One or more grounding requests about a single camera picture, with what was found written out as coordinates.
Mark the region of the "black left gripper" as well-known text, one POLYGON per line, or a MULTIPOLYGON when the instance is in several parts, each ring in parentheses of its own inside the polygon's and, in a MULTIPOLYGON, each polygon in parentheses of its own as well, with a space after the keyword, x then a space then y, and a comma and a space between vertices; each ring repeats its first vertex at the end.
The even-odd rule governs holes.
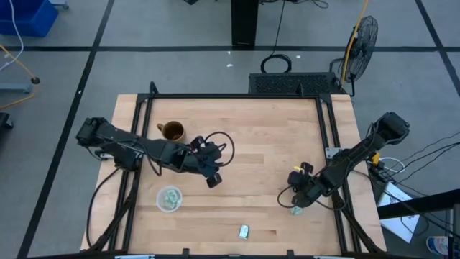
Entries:
MULTIPOLYGON (((205 143, 202 136, 197 136, 193 140, 193 147, 200 147, 205 143)), ((198 152, 188 152, 186 155, 186 170, 189 173, 201 174, 202 176, 210 176, 207 178, 209 188, 214 188, 222 182, 222 178, 218 172, 217 163, 207 161, 206 148, 200 149, 198 152)))

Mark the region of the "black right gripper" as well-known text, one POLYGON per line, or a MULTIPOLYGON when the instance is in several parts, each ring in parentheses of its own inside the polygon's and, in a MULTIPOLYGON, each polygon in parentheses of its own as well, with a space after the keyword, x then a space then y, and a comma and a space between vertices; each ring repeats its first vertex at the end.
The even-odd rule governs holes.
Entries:
MULTIPOLYGON (((293 191, 297 194, 302 194, 307 198, 318 198, 322 194, 323 186, 318 181, 317 177, 310 176, 305 173, 312 173, 313 166, 310 163, 302 162, 300 167, 303 170, 303 182, 299 186, 293 186, 293 191)), ((306 199, 299 199, 298 197, 293 197, 293 205, 300 208, 305 208, 308 206, 308 201, 306 199)))

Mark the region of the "brown ceramic mug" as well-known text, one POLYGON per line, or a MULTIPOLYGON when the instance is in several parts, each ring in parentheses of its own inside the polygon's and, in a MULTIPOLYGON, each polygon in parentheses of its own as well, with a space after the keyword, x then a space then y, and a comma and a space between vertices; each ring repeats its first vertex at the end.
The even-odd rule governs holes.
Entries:
POLYGON ((169 121, 164 124, 157 124, 158 130, 161 132, 165 140, 184 143, 185 141, 185 128, 178 121, 169 121))

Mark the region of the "clear plastic bowl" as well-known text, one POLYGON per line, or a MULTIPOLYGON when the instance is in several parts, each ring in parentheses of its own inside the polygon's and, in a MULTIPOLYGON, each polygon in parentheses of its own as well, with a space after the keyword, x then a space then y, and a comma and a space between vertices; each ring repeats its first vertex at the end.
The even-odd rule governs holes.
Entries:
POLYGON ((180 189, 176 186, 166 186, 164 188, 162 188, 158 193, 157 193, 157 198, 156 198, 156 203, 157 203, 157 207, 162 211, 162 212, 165 212, 165 213, 172 213, 172 212, 175 212, 176 210, 179 209, 179 207, 181 206, 182 204, 182 201, 183 201, 183 195, 182 195, 182 192, 180 191, 180 189), (173 211, 168 211, 166 210, 165 206, 164 206, 164 201, 169 201, 167 196, 166 196, 166 191, 167 190, 176 190, 179 194, 180 194, 180 199, 178 201, 178 207, 177 209, 173 210, 173 211))

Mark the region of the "white paper booklet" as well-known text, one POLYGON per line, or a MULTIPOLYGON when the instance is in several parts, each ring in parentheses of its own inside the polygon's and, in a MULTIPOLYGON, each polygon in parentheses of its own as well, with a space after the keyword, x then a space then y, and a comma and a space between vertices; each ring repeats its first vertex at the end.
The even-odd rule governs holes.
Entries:
MULTIPOLYGON (((387 183, 384 187, 382 195, 377 202, 377 207, 387 206, 399 203, 400 201, 411 200, 412 197, 400 190, 393 183, 387 183)), ((394 235, 398 236, 406 243, 410 243, 415 234, 419 215, 410 215, 405 217, 396 217, 390 219, 381 219, 380 224, 386 230, 389 230, 394 235)))

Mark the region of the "black computer case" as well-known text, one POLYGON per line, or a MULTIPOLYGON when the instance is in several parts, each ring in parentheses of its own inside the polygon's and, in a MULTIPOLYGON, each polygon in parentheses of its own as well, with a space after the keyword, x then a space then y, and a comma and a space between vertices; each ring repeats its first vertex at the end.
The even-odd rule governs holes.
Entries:
POLYGON ((339 80, 333 72, 322 73, 251 73, 252 94, 341 94, 339 80))

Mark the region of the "black beam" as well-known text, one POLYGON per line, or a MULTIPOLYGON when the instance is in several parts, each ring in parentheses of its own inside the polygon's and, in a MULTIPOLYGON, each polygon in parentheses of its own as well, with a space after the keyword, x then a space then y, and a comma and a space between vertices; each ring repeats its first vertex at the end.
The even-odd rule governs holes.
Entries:
POLYGON ((380 206, 377 211, 380 219, 389 219, 446 211, 453 209, 456 204, 460 204, 460 189, 380 206))

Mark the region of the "black pillar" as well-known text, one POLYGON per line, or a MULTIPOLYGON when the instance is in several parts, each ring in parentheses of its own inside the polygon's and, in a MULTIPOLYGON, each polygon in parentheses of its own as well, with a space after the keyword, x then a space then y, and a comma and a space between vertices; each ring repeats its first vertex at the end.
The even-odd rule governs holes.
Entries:
POLYGON ((231 39, 234 46, 254 46, 259 0, 231 0, 231 39))

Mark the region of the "white blue printed container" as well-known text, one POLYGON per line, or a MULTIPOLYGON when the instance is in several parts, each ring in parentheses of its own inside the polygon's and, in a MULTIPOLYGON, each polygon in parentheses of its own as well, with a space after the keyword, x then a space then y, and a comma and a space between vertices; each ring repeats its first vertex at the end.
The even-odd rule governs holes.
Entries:
POLYGON ((427 237, 426 246, 434 255, 447 256, 449 254, 449 238, 447 236, 427 237))

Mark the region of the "black floor fan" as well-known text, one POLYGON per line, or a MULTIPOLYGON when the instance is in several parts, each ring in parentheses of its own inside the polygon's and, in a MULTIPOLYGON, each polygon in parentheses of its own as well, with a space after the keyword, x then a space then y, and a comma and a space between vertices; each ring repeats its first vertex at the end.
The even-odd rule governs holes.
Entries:
POLYGON ((361 19, 355 35, 351 35, 347 48, 350 47, 349 57, 346 68, 344 61, 346 53, 342 58, 333 59, 329 64, 329 71, 333 71, 336 63, 339 64, 338 76, 334 79, 334 84, 338 87, 341 94, 346 94, 343 88, 345 83, 351 84, 351 94, 355 95, 354 84, 365 72, 376 45, 378 36, 378 22, 373 16, 366 16, 361 19))

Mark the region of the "black floor foot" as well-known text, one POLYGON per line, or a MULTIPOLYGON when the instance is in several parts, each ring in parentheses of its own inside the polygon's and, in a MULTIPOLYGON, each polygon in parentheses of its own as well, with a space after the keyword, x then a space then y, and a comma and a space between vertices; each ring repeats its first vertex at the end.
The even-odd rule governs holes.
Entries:
POLYGON ((14 124, 9 113, 0 112, 0 130, 11 130, 14 124))

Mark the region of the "grey metal base leg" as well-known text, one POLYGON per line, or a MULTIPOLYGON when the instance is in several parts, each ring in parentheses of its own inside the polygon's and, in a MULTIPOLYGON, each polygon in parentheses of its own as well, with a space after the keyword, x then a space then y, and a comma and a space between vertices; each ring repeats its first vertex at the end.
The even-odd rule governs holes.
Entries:
POLYGON ((0 94, 30 94, 32 92, 33 87, 29 83, 0 83, 0 94))

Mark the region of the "blue plastic bin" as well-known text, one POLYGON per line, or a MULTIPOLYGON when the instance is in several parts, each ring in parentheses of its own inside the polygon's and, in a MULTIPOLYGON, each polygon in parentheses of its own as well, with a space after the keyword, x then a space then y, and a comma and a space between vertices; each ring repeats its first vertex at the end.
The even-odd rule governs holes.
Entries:
POLYGON ((49 0, 0 0, 0 35, 15 35, 14 21, 21 36, 46 37, 58 17, 49 0))

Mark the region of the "black aluminium table frame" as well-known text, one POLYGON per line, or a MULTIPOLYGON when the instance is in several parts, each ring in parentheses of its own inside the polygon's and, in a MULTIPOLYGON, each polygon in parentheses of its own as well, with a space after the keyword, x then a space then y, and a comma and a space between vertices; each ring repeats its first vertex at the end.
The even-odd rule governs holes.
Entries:
POLYGON ((155 175, 147 163, 139 172, 116 171, 102 162, 90 232, 93 239, 108 227, 133 180, 137 196, 107 248, 156 258, 182 255, 244 259, 252 255, 340 255, 364 250, 345 217, 321 200, 293 216, 288 173, 302 162, 315 169, 326 163, 328 146, 352 147, 359 141, 347 95, 273 96, 256 94, 121 94, 109 121, 148 138, 160 137, 157 124, 177 120, 188 140, 209 136, 233 140, 223 159, 222 183, 206 185, 202 176, 164 170, 155 175), (183 195, 178 210, 162 212, 157 193, 176 186, 183 195), (247 240, 238 237, 249 226, 247 240))

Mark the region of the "black post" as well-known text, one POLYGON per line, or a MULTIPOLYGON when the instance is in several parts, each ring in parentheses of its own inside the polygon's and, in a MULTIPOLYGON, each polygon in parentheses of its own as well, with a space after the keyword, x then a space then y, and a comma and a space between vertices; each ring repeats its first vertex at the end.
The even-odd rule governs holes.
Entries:
POLYGON ((453 230, 448 238, 448 259, 460 259, 460 204, 453 207, 453 230))

